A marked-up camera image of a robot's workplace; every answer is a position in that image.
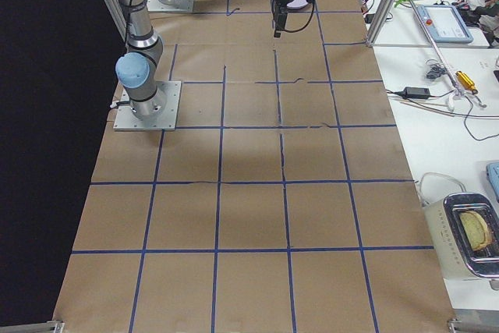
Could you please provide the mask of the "lavender round plate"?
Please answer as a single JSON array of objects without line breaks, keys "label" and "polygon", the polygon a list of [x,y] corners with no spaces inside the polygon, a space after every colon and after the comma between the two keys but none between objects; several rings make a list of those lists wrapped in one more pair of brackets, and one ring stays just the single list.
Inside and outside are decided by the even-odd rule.
[{"label": "lavender round plate", "polygon": [[304,9],[309,5],[307,0],[292,0],[287,4],[287,9],[291,11],[298,11],[300,9]]}]

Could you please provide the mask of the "long metal rod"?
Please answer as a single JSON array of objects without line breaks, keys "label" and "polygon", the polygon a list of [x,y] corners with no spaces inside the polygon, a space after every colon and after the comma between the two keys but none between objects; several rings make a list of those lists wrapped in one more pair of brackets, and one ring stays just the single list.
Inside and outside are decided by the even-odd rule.
[{"label": "long metal rod", "polygon": [[465,88],[458,82],[457,77],[454,71],[451,69],[451,66],[448,63],[448,60],[444,57],[441,49],[438,47],[437,41],[432,34],[432,29],[434,29],[434,22],[427,15],[427,11],[420,10],[421,6],[417,5],[413,0],[408,0],[411,8],[413,9],[416,18],[421,26],[421,30],[423,31],[426,39],[430,42],[430,46],[434,49],[438,59],[446,70],[446,75],[451,81],[451,85],[454,87],[455,94],[459,97],[465,96]]}]

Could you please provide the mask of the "black power adapter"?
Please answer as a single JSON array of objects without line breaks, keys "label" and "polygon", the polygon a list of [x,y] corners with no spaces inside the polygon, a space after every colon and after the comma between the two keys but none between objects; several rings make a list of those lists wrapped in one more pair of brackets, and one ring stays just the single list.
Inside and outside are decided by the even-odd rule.
[{"label": "black power adapter", "polygon": [[431,97],[430,90],[425,87],[406,87],[402,91],[402,96],[407,99],[423,99]]}]

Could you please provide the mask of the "blue teach pendant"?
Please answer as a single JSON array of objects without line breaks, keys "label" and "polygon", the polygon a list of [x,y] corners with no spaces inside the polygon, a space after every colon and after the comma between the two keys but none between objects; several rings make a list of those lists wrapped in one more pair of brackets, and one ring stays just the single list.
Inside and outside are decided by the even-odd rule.
[{"label": "blue teach pendant", "polygon": [[417,5],[416,15],[437,43],[473,42],[473,36],[453,5]]}]

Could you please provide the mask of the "white toaster with bread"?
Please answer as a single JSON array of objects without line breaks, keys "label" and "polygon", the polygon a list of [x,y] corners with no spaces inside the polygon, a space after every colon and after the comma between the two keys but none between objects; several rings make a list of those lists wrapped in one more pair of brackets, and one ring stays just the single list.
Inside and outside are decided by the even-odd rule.
[{"label": "white toaster with bread", "polygon": [[423,208],[447,280],[483,279],[498,290],[498,216],[479,193],[453,193]]}]

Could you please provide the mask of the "yellow handled tool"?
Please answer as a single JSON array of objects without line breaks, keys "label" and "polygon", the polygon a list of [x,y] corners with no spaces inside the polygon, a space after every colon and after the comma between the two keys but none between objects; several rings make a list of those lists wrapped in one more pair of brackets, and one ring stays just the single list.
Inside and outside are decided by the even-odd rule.
[{"label": "yellow handled tool", "polygon": [[474,81],[463,71],[456,71],[455,72],[456,78],[458,82],[468,91],[470,91],[472,94],[477,94],[478,90],[476,89],[476,85]]}]

